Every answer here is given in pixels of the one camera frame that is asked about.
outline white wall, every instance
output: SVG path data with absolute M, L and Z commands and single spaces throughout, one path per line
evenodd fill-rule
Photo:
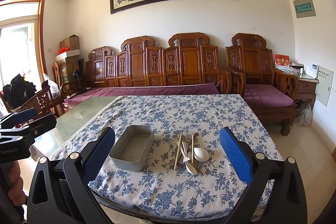
M 315 17 L 296 18 L 293 0 L 290 0 L 295 29 L 295 58 L 302 64 L 319 64 L 336 71 L 336 0 L 313 0 Z M 328 106 L 315 102 L 314 120 L 320 125 L 328 137 L 321 136 L 332 152 L 336 143 L 336 83 L 330 94 Z
M 68 35 L 80 37 L 82 57 L 97 47 L 120 44 L 131 37 L 152 36 L 157 46 L 180 32 L 204 32 L 219 46 L 225 68 L 225 46 L 238 32 L 263 36 L 273 52 L 295 57 L 289 0 L 169 0 L 110 14 L 110 0 L 69 0 Z
M 59 43 L 67 38 L 68 0 L 45 0 L 43 13 L 43 47 L 49 77 L 53 78 L 52 66 L 59 50 Z

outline wooden chopstick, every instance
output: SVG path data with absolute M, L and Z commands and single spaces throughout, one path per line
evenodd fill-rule
M 178 147 L 177 147 L 177 153 L 176 153 L 176 160 L 175 160 L 174 170 L 176 170 L 177 159 L 179 158 L 179 152 L 180 152 L 180 147 L 181 147 L 181 140 L 182 140 L 182 133 L 180 133 L 180 140 L 179 140 L 179 142 L 178 142 Z
M 191 135 L 191 163 L 194 163 L 194 132 Z

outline tiled floor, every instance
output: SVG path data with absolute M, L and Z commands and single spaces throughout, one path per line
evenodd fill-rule
M 278 124 L 268 124 L 265 127 L 283 158 L 292 156 L 297 161 L 306 193 L 308 224 L 311 224 L 335 191 L 336 163 L 311 127 L 292 128 L 291 133 L 286 137 L 280 134 L 280 125 Z M 24 191 L 28 194 L 36 162 L 31 158 L 21 160 L 20 167 L 24 180 Z M 105 206 L 102 207 L 115 223 L 147 223 Z

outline floral tablecloth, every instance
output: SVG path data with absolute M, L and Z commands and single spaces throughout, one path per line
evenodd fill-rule
M 246 184 L 239 180 L 219 143 L 228 126 L 253 151 L 281 160 L 266 129 L 240 95 L 182 95 L 118 97 L 74 134 L 52 157 L 63 159 L 96 140 L 106 126 L 116 140 L 127 126 L 150 125 L 155 141 L 140 172 L 118 169 L 108 157 L 90 188 L 125 208 L 170 219 L 206 220 L 225 216 L 235 206 Z M 198 132 L 196 146 L 208 150 L 209 161 L 199 163 L 201 175 L 184 166 L 174 170 L 177 135 Z M 269 182 L 259 206 L 265 205 Z

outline human hand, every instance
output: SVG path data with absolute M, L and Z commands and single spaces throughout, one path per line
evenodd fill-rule
M 26 201 L 26 196 L 23 192 L 23 179 L 20 174 L 19 163 L 18 161 L 14 161 L 13 167 L 8 172 L 8 178 L 13 183 L 12 188 L 8 191 L 8 197 L 15 206 L 21 206 Z

